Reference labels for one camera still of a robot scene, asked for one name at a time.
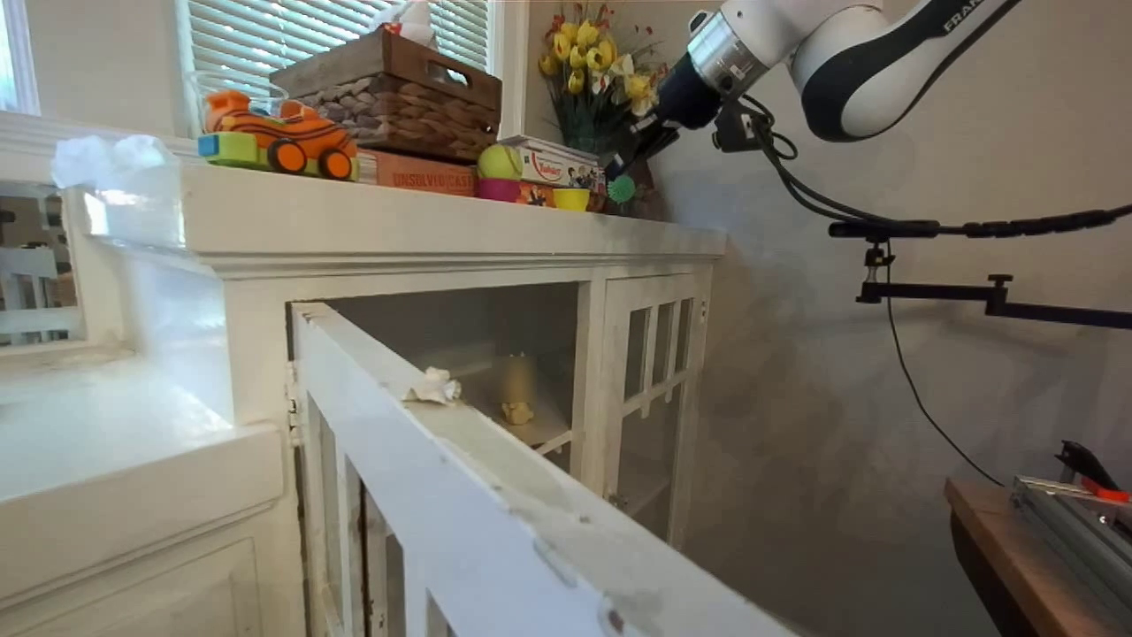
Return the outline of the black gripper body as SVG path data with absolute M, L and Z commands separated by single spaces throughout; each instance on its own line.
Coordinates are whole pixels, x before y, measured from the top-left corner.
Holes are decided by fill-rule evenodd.
M 719 153 L 766 153 L 774 135 L 774 113 L 752 96 L 727 101 L 722 109 L 711 118 L 711 146 Z M 676 120 L 645 118 L 637 120 L 627 140 L 603 155 L 603 169 L 608 177 L 623 177 L 645 160 L 664 153 L 681 140 Z

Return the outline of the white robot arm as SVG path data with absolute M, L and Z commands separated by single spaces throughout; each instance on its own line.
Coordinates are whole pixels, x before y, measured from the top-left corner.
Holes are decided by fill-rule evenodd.
M 604 173 L 660 155 L 681 127 L 711 123 L 773 68 L 785 65 L 808 127 L 825 142 L 864 142 L 894 127 L 923 92 L 1019 0 L 915 0 L 890 19 L 886 0 L 722 0 L 691 41 L 660 102 L 604 153 Z

